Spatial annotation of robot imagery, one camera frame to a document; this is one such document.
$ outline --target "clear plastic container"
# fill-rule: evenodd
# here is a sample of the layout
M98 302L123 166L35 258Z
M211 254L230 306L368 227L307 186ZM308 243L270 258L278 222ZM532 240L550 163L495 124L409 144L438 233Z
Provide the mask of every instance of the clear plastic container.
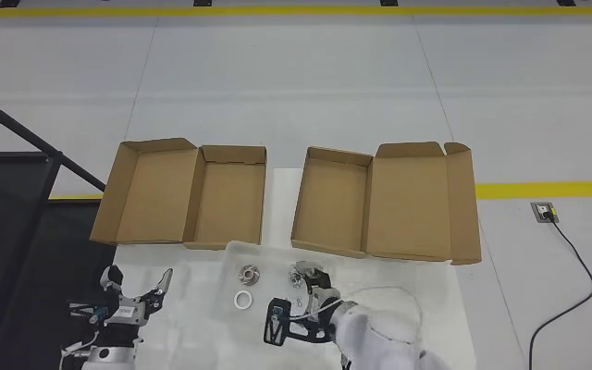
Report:
M306 284L294 288L290 283L290 267L298 261L316 262L333 278L336 271L332 257L300 249L279 249L231 241L225 250L212 307L213 318L231 325L255 328L261 331L263 336L262 327L265 325L267 306L272 299L282 298L291 301L292 315L302 315L308 303ZM239 273L246 265L256 265L260 273L259 280L251 286L243 285L239 281ZM244 310L234 305L234 297L241 290L247 290L253 296L253 303Z

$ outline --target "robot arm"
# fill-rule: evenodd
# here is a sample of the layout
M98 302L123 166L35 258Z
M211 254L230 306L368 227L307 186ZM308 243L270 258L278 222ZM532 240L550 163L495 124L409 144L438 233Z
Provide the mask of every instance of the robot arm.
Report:
M265 321L265 343L281 346L286 338L333 341L341 351L344 370L449 370L435 354L421 350L415 324L408 319L342 301L320 265L299 262L294 269L309 293L305 315L290 316L290 301L272 300ZM307 335L292 332L292 323L303 327Z
M69 304L70 316L87 320L94 339L68 347L62 353L62 361L67 356L86 358L83 370L133 369L136 345L142 341L138 336L140 327L162 308L172 277L173 270L169 268L153 289L128 298L121 289L123 274L116 265L109 266L101 276L103 294L97 302ZM83 348L88 346L92 346L89 351Z

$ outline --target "yellow floor line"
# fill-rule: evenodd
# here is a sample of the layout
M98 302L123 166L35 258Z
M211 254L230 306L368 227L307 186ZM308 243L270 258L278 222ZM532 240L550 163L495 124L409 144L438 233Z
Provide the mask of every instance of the yellow floor line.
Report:
M200 7L15 7L0 18L199 17L199 16L590 16L581 6L200 6Z
M592 197L592 181L476 184L477 199ZM103 195L58 195L51 200L102 199Z

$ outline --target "open cardboard box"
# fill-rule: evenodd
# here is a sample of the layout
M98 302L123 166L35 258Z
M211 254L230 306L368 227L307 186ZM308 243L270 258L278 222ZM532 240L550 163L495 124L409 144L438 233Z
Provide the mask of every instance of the open cardboard box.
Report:
M362 258L481 261L471 151L382 144L376 156L308 149L292 245Z
M261 241L265 147L123 142L91 240L224 249Z

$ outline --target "electrical outlet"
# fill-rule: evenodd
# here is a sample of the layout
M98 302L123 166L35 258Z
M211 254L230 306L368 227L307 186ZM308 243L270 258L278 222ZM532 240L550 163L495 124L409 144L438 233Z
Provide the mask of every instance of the electrical outlet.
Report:
M536 222L539 224L550 224L551 220L548 218L543 217L545 212L551 212L555 218L555 223L559 222L559 218L557 217L557 211L555 211L555 207L553 207L553 203L551 202L532 202L530 206L533 208L533 212L535 213Z

